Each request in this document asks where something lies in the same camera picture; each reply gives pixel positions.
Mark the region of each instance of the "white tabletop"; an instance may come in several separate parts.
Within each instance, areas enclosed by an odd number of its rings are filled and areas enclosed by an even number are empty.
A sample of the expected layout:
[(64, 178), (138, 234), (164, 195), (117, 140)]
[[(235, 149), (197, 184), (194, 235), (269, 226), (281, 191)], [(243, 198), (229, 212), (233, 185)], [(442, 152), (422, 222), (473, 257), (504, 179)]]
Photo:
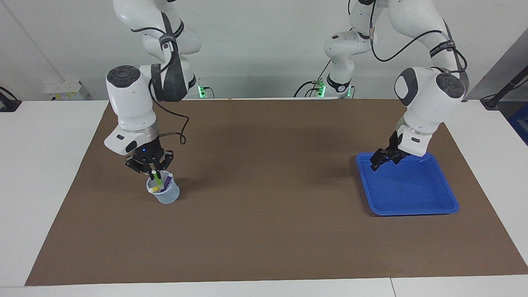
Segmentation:
[[(528, 275), (23, 287), (107, 104), (24, 102), (0, 114), (9, 169), (0, 172), (0, 296), (528, 296)], [(460, 105), (447, 126), (527, 262), (528, 147), (477, 101)]]

